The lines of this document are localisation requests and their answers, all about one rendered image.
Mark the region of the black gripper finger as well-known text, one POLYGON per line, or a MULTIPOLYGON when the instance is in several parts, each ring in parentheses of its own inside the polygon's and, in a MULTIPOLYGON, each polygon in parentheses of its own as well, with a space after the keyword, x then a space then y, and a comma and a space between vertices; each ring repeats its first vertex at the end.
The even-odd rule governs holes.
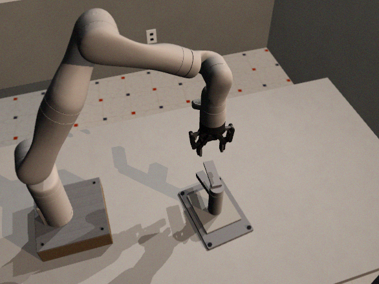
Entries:
POLYGON ((196 141, 196 138, 198 137, 200 131, 197 132, 189 132, 189 140, 192 149, 197 149, 196 152, 197 154, 201 157, 202 156, 202 147, 207 144, 207 142, 210 140, 211 135, 207 135, 206 138, 203 140, 201 137, 199 137, 198 141, 196 141))
POLYGON ((225 126, 225 128, 226 128, 226 131, 227 131, 225 137, 221 136, 220 134, 215 135, 219 139, 219 141, 220 141, 219 142, 219 149, 220 149, 221 153, 223 152, 223 150, 225 150, 226 143, 232 141, 233 134, 235 132, 235 129, 234 129, 234 127, 233 127, 232 124, 229 124, 228 126, 225 126))

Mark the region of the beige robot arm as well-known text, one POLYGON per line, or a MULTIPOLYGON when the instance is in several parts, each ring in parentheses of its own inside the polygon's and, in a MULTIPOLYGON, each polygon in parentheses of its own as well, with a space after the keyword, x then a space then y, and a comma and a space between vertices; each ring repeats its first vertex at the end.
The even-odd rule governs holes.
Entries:
POLYGON ((16 175, 27 185, 44 225, 61 227, 73 216, 55 161, 83 109, 95 64, 149 69, 183 78, 199 73, 207 92, 205 86, 201 98, 191 102, 192 108, 200 110, 200 122, 206 127, 220 127, 226 121, 226 98, 233 77, 220 54, 170 43, 138 43, 121 36, 104 9, 87 10, 77 19, 66 53, 41 101, 33 138, 20 142, 14 151, 16 175))

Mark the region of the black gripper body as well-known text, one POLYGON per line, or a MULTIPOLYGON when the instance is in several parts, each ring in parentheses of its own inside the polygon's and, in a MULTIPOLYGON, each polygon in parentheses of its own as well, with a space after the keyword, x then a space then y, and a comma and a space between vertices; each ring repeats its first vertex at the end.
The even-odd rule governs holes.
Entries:
POLYGON ((211 138, 208 141, 208 142, 210 142, 212 140, 217 140, 218 139, 215 135, 220 134, 222 136, 224 134, 224 132, 226 131, 226 128, 225 128, 225 123, 222 126, 216 127, 216 128, 206 127, 199 120, 199 130, 198 131, 200 131, 199 136, 203 140, 206 138, 206 136, 208 134, 211 135, 211 138))

